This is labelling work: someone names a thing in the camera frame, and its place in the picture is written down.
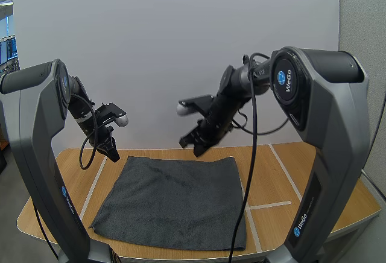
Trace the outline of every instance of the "white tape line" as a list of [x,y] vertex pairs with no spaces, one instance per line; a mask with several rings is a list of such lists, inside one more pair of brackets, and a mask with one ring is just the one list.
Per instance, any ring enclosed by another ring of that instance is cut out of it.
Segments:
[[281,202],[272,203],[272,204],[260,204],[259,206],[249,207],[249,209],[250,210],[265,209],[270,207],[284,206],[286,204],[291,204],[291,201],[281,201]]
[[[244,187],[242,186],[241,179],[240,179],[240,185],[241,185],[242,196],[244,197],[245,192],[244,192]],[[253,237],[253,240],[255,242],[256,253],[260,253],[260,252],[262,252],[261,245],[260,245],[260,239],[259,239],[258,231],[256,230],[255,222],[253,221],[252,213],[251,213],[251,210],[249,208],[248,202],[245,206],[245,211],[247,212],[249,226],[251,228],[252,237]]]
[[98,173],[96,174],[96,176],[94,178],[94,181],[92,182],[89,194],[86,197],[86,201],[84,201],[82,211],[80,212],[80,215],[79,215],[80,220],[83,219],[84,213],[86,212],[87,206],[88,206],[88,204],[90,202],[90,198],[91,198],[92,192],[94,191],[95,186],[97,185],[99,176],[101,175],[101,172],[103,170],[104,164],[106,163],[106,160],[107,160],[107,156],[104,157],[104,159],[103,159],[103,161],[101,163],[101,166],[99,167]]
[[279,162],[280,166],[282,167],[283,172],[284,172],[285,175],[287,176],[287,179],[289,180],[291,186],[294,188],[294,191],[295,191],[295,193],[296,193],[296,195],[297,195],[297,198],[299,199],[299,201],[301,201],[301,200],[302,200],[302,195],[300,194],[299,190],[296,188],[296,185],[295,185],[294,181],[292,180],[290,174],[288,173],[287,169],[285,168],[285,166],[284,166],[282,160],[281,160],[280,157],[277,155],[277,153],[276,153],[275,149],[273,148],[273,146],[272,146],[271,144],[270,144],[269,146],[270,146],[270,148],[271,148],[271,151],[272,151],[273,154],[275,155],[277,161]]

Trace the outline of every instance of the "wooden table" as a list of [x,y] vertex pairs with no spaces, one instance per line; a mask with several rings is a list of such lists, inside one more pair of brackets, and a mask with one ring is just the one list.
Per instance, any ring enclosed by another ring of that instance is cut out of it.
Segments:
[[[197,160],[212,161],[233,156],[239,168],[242,185],[245,187],[251,152],[251,147],[212,148]],[[88,160],[90,153],[91,150],[86,150],[84,161]],[[64,150],[58,155],[57,163],[75,208],[91,238],[110,244],[117,254],[129,258],[217,258],[215,261],[220,262],[223,261],[221,258],[228,256],[228,251],[174,250],[129,244],[104,238],[87,228],[121,173],[127,156],[196,160],[192,150],[119,150],[121,159],[117,163],[97,154],[87,171],[80,169],[78,155],[79,149]],[[284,242],[306,188],[314,157],[315,148],[303,142],[258,146],[255,172],[245,210],[247,248],[235,252],[235,260],[259,258]],[[362,181],[358,180],[328,240],[360,228],[380,210],[381,207],[374,197]],[[31,199],[27,201],[17,219],[17,227],[31,236],[43,238]],[[46,227],[45,230],[50,241],[55,242]]]

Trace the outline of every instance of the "dark gray cloth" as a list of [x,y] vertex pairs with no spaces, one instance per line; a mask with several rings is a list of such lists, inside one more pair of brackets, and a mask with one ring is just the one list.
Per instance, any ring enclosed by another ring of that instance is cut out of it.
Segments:
[[[227,250],[241,205],[232,157],[216,162],[129,157],[90,227],[134,244]],[[244,250],[246,241],[243,217],[235,248]]]

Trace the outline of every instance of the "white backdrop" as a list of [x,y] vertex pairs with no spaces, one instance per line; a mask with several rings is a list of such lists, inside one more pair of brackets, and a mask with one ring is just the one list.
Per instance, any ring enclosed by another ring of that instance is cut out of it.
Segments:
[[[177,116],[178,100],[215,94],[243,54],[338,46],[338,0],[14,0],[14,16],[22,68],[61,58],[97,107],[127,112],[129,125],[113,132],[118,148],[178,148],[199,118]],[[285,119],[270,90],[257,102],[259,131]],[[52,147],[58,154],[83,139],[69,114]],[[299,140],[288,124],[259,144]],[[221,145],[251,142],[233,131]]]

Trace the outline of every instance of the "black cable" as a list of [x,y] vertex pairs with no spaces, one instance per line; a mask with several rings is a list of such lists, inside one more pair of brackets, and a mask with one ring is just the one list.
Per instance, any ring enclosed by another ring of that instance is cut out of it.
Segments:
[[256,107],[255,87],[253,85],[252,72],[251,72],[251,60],[253,59],[254,56],[257,56],[257,55],[263,55],[263,54],[260,54],[260,53],[252,54],[250,57],[250,60],[248,62],[248,78],[249,78],[249,82],[250,82],[250,86],[251,86],[252,108],[253,108],[253,144],[252,144],[251,164],[249,167],[247,186],[245,187],[245,194],[244,194],[244,199],[242,201],[240,214],[239,214],[239,217],[238,217],[237,222],[236,222],[235,230],[233,231],[232,243],[230,246],[228,263],[231,263],[231,261],[232,261],[233,249],[235,248],[237,230],[239,228],[242,216],[244,215],[245,206],[247,204],[248,195],[249,195],[249,189],[251,187],[253,168],[255,167],[256,148],[257,148],[257,144],[258,144],[258,111],[257,111],[257,107]]
[[[94,160],[95,152],[97,151],[97,148],[96,148],[97,144],[98,144],[98,128],[97,128],[98,123],[96,121],[97,120],[96,119],[97,116],[95,115],[95,112],[94,112],[94,109],[92,108],[92,105],[86,99],[84,99],[82,96],[79,96],[77,94],[71,94],[71,97],[75,97],[75,98],[77,98],[79,100],[82,100],[84,103],[86,103],[88,108],[90,108],[92,119],[93,119],[93,122],[94,122],[94,131],[93,131],[94,132],[94,146],[93,146],[93,149],[92,149],[91,158],[90,158],[90,160],[89,160],[89,162],[88,162],[88,164],[86,166],[83,166],[83,164],[82,164],[82,154],[83,154],[84,145],[86,144],[85,142],[83,143],[82,149],[81,149],[80,154],[79,154],[79,165],[80,165],[80,168],[83,169],[83,170],[86,170],[86,169],[88,169],[91,166],[91,163]],[[88,138],[86,138],[85,141],[87,141],[91,137],[91,135],[88,135],[87,137]]]
[[[102,123],[100,126],[98,126],[97,131],[98,131],[98,129],[101,128],[102,126],[105,126],[106,124],[109,124],[109,123],[113,122],[114,120],[115,120],[115,118],[110,118],[110,119],[106,120],[104,123]],[[90,139],[90,137],[91,137],[94,133],[95,133],[95,132],[92,131],[89,135],[87,135],[87,137],[85,138],[85,140],[84,140],[83,143],[82,143],[82,146],[81,146],[81,148],[80,148],[80,153],[79,153],[79,161],[80,161],[80,162],[81,162],[81,160],[82,160],[82,155],[83,155],[84,147],[86,146],[87,141]],[[80,165],[80,167],[81,167],[81,169],[86,170],[86,169],[88,169],[88,168],[90,167],[89,164],[87,164],[86,168],[83,168],[83,167],[82,167],[82,164]]]
[[236,121],[233,119],[233,120],[231,121],[231,125],[232,125],[232,127],[235,128],[235,129],[241,129],[241,127],[247,126],[247,124],[248,124],[248,116],[247,116],[245,113],[242,113],[240,110],[237,110],[237,112],[238,112],[242,117],[244,117],[245,122],[244,122],[243,125],[240,125],[238,122],[236,122]]
[[[249,74],[250,74],[249,72],[252,70],[252,69],[251,69],[251,66],[250,66],[250,65],[251,65],[251,62],[252,62],[252,60],[253,60],[253,57],[255,57],[255,56],[260,56],[260,57],[269,59],[269,56],[267,56],[267,55],[265,55],[265,54],[262,54],[262,53],[253,53],[253,54],[251,55],[251,57],[249,58],[249,61],[248,61],[248,77],[249,77]],[[253,132],[252,132],[252,131],[247,130],[247,129],[245,128],[245,127],[247,126],[247,123],[248,123],[248,117],[247,117],[247,115],[246,115],[245,113],[240,112],[240,110],[238,110],[238,113],[239,113],[241,116],[243,116],[243,117],[245,118],[245,123],[244,123],[244,125],[241,125],[241,124],[238,123],[236,120],[232,119],[232,122],[231,122],[231,123],[235,124],[235,125],[232,124],[233,128],[241,129],[242,131],[244,131],[244,132],[246,132],[246,133],[249,133],[250,135],[253,135]],[[279,131],[280,129],[282,129],[282,128],[287,124],[288,121],[289,121],[289,120],[288,120],[288,118],[287,118],[286,120],[284,120],[284,122],[283,122],[280,126],[274,128],[274,129],[272,129],[272,130],[265,131],[265,132],[258,132],[258,136],[270,135],[270,134],[272,134],[272,133],[274,133],[274,132],[277,132],[277,131]]]
[[44,238],[46,239],[47,241],[47,244],[49,245],[49,248],[51,248],[51,251],[53,252],[53,254],[55,255],[56,259],[58,259],[58,254],[56,254],[53,246],[51,245],[51,242],[48,240],[48,237],[46,235],[46,232],[44,232],[44,229],[43,229],[43,226],[42,226],[42,222],[40,222],[40,218],[39,218],[39,213],[37,212],[37,209],[36,209],[36,206],[35,204],[32,202],[32,204],[34,205],[34,210],[35,210],[35,215],[36,215],[36,218],[37,218],[37,222],[40,226],[40,229],[42,230],[42,233],[43,233],[43,236]]
[[[279,131],[280,129],[282,129],[282,128],[287,124],[288,121],[289,121],[289,119],[287,118],[286,120],[284,120],[283,123],[281,123],[280,126],[274,128],[274,129],[272,129],[272,130],[265,131],[265,132],[258,132],[258,136],[270,135],[270,134],[272,134],[272,133],[274,133],[274,132],[277,132],[277,131]],[[247,130],[244,126],[240,125],[240,123],[238,123],[238,122],[235,121],[234,119],[232,120],[232,122],[233,122],[234,124],[236,124],[237,127],[235,127],[235,128],[241,129],[242,131],[244,131],[244,132],[246,132],[246,133],[249,133],[250,135],[253,135],[253,132],[252,132],[252,131]]]

